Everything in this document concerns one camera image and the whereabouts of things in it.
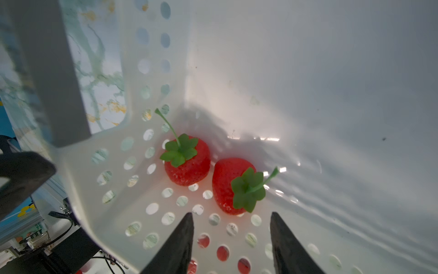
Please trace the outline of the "red strawberry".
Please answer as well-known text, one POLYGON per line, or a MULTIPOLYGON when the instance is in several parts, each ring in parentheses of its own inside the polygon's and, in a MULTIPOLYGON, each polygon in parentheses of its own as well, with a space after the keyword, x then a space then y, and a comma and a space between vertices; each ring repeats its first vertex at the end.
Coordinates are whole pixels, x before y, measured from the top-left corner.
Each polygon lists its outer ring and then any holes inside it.
POLYGON ((175 137, 165 143, 164 152, 160 155, 170 181, 187 187, 202 181, 211 166, 211 152, 207 143, 186 133, 177 134, 158 108, 155 114, 163 119, 175 137))
POLYGON ((264 178, 251 162, 242 158, 219 160, 212 177, 213 197, 219 208, 229 215, 252 213, 259 201, 266 197, 265 186, 279 174, 275 167, 264 178))

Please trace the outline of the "clear plastic clamshell container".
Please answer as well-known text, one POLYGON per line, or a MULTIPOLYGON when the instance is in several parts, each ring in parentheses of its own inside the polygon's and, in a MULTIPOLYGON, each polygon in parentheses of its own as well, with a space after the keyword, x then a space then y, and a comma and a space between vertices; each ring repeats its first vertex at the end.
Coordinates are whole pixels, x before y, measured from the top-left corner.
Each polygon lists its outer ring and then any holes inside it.
POLYGON ((195 241, 195 255, 191 259, 187 274, 250 274, 252 265, 244 256, 234 256, 228 245, 216 243, 207 233, 200 234, 195 241))

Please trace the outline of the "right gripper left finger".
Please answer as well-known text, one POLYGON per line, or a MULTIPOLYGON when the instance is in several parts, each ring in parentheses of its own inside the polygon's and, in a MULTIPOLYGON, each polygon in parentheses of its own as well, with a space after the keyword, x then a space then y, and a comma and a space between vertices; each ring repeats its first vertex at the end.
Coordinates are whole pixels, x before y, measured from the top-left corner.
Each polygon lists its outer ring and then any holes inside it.
POLYGON ((192 213, 186 213, 141 274, 186 274, 192 260, 194 236, 192 213))

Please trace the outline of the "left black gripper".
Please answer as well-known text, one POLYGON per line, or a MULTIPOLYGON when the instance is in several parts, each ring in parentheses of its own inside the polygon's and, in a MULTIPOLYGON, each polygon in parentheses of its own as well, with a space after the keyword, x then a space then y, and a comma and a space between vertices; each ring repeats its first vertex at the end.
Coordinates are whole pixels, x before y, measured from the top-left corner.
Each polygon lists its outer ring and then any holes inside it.
POLYGON ((1 219, 57 172, 53 163, 34 151, 12 152, 8 140, 1 135, 1 178, 6 179, 1 186, 1 219))

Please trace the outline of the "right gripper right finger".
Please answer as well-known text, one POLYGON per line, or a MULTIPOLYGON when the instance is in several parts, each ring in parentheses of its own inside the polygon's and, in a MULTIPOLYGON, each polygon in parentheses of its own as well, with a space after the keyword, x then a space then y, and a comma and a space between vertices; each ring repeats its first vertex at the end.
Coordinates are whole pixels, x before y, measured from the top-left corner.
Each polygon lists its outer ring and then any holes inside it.
POLYGON ((270 218, 276 274, 324 274, 277 212, 270 218))

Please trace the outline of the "white perforated plastic basket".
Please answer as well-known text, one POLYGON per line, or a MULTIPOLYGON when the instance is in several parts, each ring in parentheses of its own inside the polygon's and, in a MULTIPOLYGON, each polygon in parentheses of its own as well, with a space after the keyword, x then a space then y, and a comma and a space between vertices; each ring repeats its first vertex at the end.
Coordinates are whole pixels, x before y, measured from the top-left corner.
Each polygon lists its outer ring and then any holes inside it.
POLYGON ((273 274, 272 212, 327 274, 438 271, 436 1, 2 1, 1 97, 134 271, 192 213, 192 258, 207 233, 273 274), (202 181, 170 181, 157 108, 202 181), (213 197, 226 158, 279 168, 252 213, 213 197))

